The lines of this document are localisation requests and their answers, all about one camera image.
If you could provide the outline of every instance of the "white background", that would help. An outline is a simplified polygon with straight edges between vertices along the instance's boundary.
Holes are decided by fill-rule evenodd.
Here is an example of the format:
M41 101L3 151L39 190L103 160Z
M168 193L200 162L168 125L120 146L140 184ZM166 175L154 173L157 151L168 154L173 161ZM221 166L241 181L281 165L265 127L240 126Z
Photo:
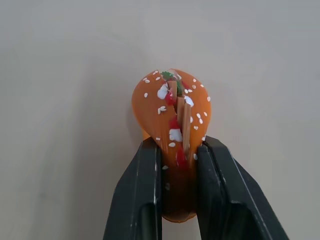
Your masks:
M137 82L201 80L208 135L258 181L292 240L319 239L320 2L2 0L0 239L101 240L142 139ZM199 240L196 219L163 239Z

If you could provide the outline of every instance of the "toy hamburger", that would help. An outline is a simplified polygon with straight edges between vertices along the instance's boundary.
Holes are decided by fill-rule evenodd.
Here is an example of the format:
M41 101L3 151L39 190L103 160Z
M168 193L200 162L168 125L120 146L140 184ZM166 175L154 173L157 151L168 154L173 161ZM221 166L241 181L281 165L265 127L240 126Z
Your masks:
M144 139L152 137L162 151L162 216L174 223L193 218L197 148L211 118L207 90L181 70L155 70L135 87L132 108Z

